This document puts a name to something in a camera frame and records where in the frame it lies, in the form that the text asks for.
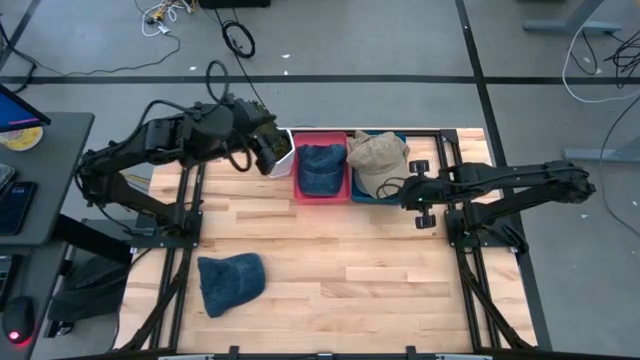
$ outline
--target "wood plank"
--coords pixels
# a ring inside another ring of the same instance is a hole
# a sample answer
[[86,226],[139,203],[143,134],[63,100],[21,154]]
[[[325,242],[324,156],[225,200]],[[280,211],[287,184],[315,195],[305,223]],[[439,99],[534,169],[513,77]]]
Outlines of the wood plank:
[[[465,161],[490,163],[482,129],[459,129]],[[440,167],[431,138],[408,138],[411,159]],[[180,167],[157,167],[151,193],[171,202]],[[478,201],[493,201],[492,192]],[[257,169],[238,173],[226,161],[208,164],[204,224],[194,252],[179,351],[225,353],[404,353],[471,350],[456,256],[438,225],[414,227],[416,213],[397,206],[304,206],[293,199],[292,179],[268,180]],[[257,299],[209,318],[195,258],[255,252],[267,274]],[[507,249],[483,250],[494,301],[511,325],[535,343],[518,265]],[[155,303],[164,252],[154,250],[132,270],[121,312],[118,344],[144,321]],[[483,339],[488,339],[478,307]]]

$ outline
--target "blue denim cap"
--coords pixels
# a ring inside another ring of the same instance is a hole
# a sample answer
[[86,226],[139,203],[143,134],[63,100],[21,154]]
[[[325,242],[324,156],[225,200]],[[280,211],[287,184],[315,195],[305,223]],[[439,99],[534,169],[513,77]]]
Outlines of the blue denim cap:
[[308,196],[335,196],[344,176],[344,145],[303,145],[298,151],[298,186]]
[[254,253],[222,260],[198,257],[198,270],[204,308],[212,318],[257,298],[266,286],[264,266]]

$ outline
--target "white cable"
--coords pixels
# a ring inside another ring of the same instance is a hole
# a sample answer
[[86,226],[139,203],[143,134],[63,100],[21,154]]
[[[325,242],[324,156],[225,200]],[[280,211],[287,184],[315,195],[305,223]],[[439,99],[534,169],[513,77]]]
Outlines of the white cable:
[[[598,11],[600,6],[598,6],[598,8],[596,8],[593,11],[593,14],[595,14],[596,11]],[[562,68],[562,82],[564,83],[564,87],[567,88],[567,91],[569,92],[569,94],[574,99],[576,99],[576,100],[578,100],[580,102],[586,103],[586,104],[599,104],[599,103],[612,101],[612,100],[625,100],[625,99],[629,99],[629,98],[632,98],[632,97],[640,95],[640,90],[638,90],[638,91],[636,91],[634,93],[631,93],[631,94],[625,95],[625,96],[611,97],[611,98],[605,98],[605,99],[599,99],[599,100],[588,100],[588,99],[583,99],[583,98],[579,97],[578,95],[574,94],[573,91],[571,91],[571,88],[569,87],[569,84],[567,84],[567,79],[566,79],[567,65],[569,64],[569,56],[571,55],[571,50],[573,49],[573,44],[576,42],[576,38],[578,37],[578,35],[580,34],[580,32],[582,31],[584,26],[587,24],[587,22],[589,22],[589,20],[591,19],[591,16],[589,16],[589,18],[587,20],[585,20],[584,23],[582,23],[580,28],[578,28],[578,31],[576,32],[575,35],[573,35],[573,39],[571,40],[571,44],[569,45],[569,51],[567,51],[567,57],[564,59],[564,67]]]
[[[142,14],[142,35],[144,35],[146,37],[154,37],[156,35],[162,34],[162,30],[158,30],[158,31],[156,31],[156,32],[154,32],[152,34],[149,34],[144,30],[144,28],[145,28],[145,25],[146,25],[147,14],[149,14],[151,12],[151,10],[155,10],[155,9],[158,9],[158,8],[164,6],[165,1],[169,1],[169,0],[162,0],[158,5],[148,8]],[[166,13],[169,15],[169,20],[171,20],[172,22],[176,22],[176,20],[178,20],[178,14],[176,13],[175,9],[184,9],[184,7],[181,6],[181,5],[176,5],[176,4],[169,5],[169,7],[166,10]],[[162,21],[158,21],[158,25],[159,26],[164,26]]]

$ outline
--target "computer mouse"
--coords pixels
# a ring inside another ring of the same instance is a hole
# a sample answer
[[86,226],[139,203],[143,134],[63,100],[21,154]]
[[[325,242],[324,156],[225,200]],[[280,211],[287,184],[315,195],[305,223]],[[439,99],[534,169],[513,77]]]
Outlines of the computer mouse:
[[19,344],[31,337],[34,328],[33,301],[18,296],[7,302],[2,314],[2,329],[9,341]]

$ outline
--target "blue bin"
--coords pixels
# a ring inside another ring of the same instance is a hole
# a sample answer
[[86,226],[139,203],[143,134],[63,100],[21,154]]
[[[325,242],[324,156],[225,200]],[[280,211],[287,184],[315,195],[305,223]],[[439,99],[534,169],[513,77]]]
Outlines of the blue bin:
[[[382,131],[365,131],[367,134],[369,135],[380,135],[383,132]],[[401,133],[396,133],[394,132],[394,134],[400,138],[400,140],[402,140],[403,142],[407,142],[407,137],[404,136]],[[353,169],[352,174],[355,175],[357,171],[355,169]],[[357,203],[364,203],[364,204],[378,204],[378,205],[400,205],[400,200],[398,199],[398,195],[392,195],[389,196],[387,198],[384,199],[376,199],[372,196],[370,196],[369,194],[363,193],[362,191],[360,191],[360,189],[358,189],[358,187],[356,186],[356,180],[354,176],[351,176],[351,200],[353,202],[357,202]]]

